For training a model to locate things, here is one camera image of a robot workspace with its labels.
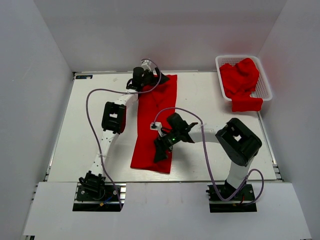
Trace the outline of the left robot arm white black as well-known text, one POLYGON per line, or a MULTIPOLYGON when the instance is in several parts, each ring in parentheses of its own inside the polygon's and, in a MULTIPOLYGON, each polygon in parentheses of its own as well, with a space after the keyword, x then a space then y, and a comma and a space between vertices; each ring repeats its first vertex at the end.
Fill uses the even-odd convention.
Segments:
POLYGON ((126 92, 114 102, 106 102, 102 115, 102 136, 97 138, 98 154, 90 168, 90 173, 105 173, 105 163, 110 158, 110 151, 126 127, 127 110, 134 103, 138 104, 137 139, 131 159, 133 169, 149 170, 169 174, 172 154, 164 151, 164 159, 155 161, 156 147, 154 140, 158 132, 152 128, 152 121, 158 111, 176 105, 177 75, 164 75, 157 68, 152 71, 149 66, 133 69, 131 79, 126 84, 126 92))

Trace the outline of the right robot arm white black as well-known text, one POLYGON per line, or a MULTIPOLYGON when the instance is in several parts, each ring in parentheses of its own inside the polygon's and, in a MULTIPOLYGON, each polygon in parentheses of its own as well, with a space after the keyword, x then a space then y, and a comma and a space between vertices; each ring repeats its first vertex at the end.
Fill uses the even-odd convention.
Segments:
POLYGON ((224 182, 225 189, 235 196, 244 187, 249 178, 249 168, 262 147, 262 141, 242 121, 232 118, 223 128, 217 129, 205 127, 198 122, 187 123, 176 112, 166 121, 170 128, 163 127, 161 122, 150 124, 150 129, 158 132, 154 140, 154 163, 166 160, 173 146, 179 142, 220 144, 231 160, 229 174, 224 182))

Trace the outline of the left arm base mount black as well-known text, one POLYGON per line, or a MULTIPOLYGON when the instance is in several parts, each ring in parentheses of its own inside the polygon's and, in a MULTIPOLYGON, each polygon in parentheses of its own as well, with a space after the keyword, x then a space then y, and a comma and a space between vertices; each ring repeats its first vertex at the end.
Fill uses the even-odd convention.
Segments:
POLYGON ((126 185, 111 184, 101 174, 88 171, 80 177, 72 210, 74 212, 120 212, 125 203, 126 185))

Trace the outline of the red t shirt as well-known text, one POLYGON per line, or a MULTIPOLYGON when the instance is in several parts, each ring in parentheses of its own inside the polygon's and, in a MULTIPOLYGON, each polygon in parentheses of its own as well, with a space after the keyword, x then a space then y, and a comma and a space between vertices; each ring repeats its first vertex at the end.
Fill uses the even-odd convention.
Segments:
POLYGON ((169 75, 168 78, 167 82, 158 85, 151 92, 141 94, 138 98, 137 139, 130 164, 133 169, 163 174, 169 174, 171 171, 171 153, 167 154, 167 159, 154 162, 156 154, 154 140, 157 138, 158 132, 150 129, 158 112, 176 106, 178 76, 176 74, 169 75))

